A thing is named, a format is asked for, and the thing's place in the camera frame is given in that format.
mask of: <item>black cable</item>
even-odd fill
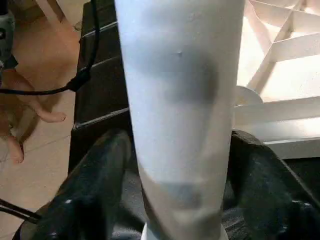
[[[13,216],[15,216],[15,217],[17,217],[19,219],[28,221],[28,222],[33,223],[33,224],[37,224],[39,222],[38,219],[34,219],[32,217],[25,216],[25,215],[23,215],[23,214],[21,214],[19,212],[16,212],[16,211],[13,211],[11,209],[7,209],[7,208],[1,207],[1,206],[0,206],[0,212],[13,215]]]
[[[43,95],[53,95],[53,94],[61,93],[66,90],[71,90],[73,92],[76,92],[86,82],[88,82],[91,78],[91,68],[95,63],[95,59],[96,59],[98,48],[99,48],[99,41],[100,41],[100,26],[99,26],[99,16],[98,16],[96,0],[91,0],[91,9],[92,9],[94,32],[95,32],[94,44],[91,51],[89,62],[83,70],[79,71],[75,75],[75,77],[72,78],[64,87],[60,87],[53,90],[46,90],[46,91],[21,91],[21,90],[14,90],[14,89],[0,89],[0,94],[43,96]]]
[[[27,209],[24,209],[22,207],[19,207],[19,206],[16,206],[16,205],[13,205],[12,203],[9,203],[3,199],[0,198],[0,207],[3,206],[7,209],[10,209],[10,210],[13,210],[15,211],[16,213],[19,213],[19,214],[23,214],[23,215],[27,215],[28,217],[31,217],[33,219],[38,219],[40,220],[41,219],[41,216],[32,212],[32,211],[29,211]]]

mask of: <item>human foot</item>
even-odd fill
[[[18,142],[18,140],[14,136],[8,137],[7,145],[9,148],[10,158],[12,159],[13,163],[22,163],[25,157],[23,146]]]
[[[63,112],[38,111],[37,115],[46,123],[60,123],[66,119]]]

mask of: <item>white plastic frame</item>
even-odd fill
[[[247,0],[238,85],[263,104],[239,106],[235,128],[280,157],[320,157],[320,1]]]

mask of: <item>white pipe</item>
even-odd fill
[[[227,239],[220,214],[244,1],[115,5],[139,172],[158,227],[172,240]]]

